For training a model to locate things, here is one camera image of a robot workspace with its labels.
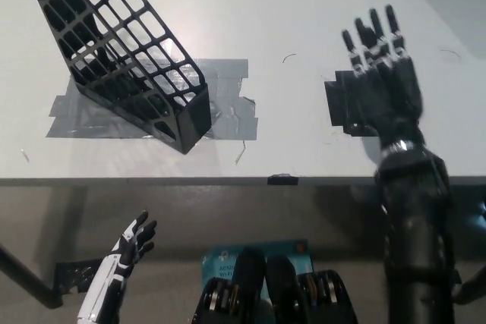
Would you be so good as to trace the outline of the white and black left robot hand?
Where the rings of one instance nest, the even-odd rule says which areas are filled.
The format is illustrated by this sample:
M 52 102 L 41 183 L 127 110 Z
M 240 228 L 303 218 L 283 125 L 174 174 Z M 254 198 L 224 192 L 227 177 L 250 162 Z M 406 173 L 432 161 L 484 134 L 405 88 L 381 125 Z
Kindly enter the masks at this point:
M 123 231 L 102 260 L 77 315 L 78 323 L 118 323 L 128 279 L 135 265 L 154 248 L 156 221 L 144 210 Z

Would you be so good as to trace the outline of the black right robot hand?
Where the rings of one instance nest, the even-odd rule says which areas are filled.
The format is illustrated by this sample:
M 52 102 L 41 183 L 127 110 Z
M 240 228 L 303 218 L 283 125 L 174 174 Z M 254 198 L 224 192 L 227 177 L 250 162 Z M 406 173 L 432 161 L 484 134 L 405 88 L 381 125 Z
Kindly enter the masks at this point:
M 383 31 L 374 8 L 369 11 L 370 26 L 360 17 L 355 19 L 359 47 L 353 43 L 348 30 L 342 31 L 357 83 L 358 115 L 379 138 L 383 149 L 400 140 L 423 144 L 419 127 L 423 99 L 415 66 L 393 6 L 386 5 L 384 10 L 390 26 L 389 36 Z

